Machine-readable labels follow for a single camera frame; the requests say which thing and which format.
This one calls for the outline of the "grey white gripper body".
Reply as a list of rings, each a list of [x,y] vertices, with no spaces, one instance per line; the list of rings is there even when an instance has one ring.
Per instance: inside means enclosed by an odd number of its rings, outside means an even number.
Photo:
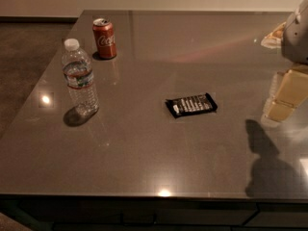
[[[308,0],[302,0],[286,20],[282,55],[293,63],[308,64]]]

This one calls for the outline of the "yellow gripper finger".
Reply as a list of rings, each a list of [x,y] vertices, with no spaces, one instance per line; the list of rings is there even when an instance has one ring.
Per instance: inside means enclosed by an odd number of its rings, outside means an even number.
[[[272,32],[267,34],[261,41],[261,45],[263,47],[269,49],[276,49],[281,47],[283,33],[285,29],[286,23],[283,22],[279,26],[277,26]]]
[[[293,64],[285,72],[273,75],[265,117],[275,122],[286,120],[308,98],[308,66]]]

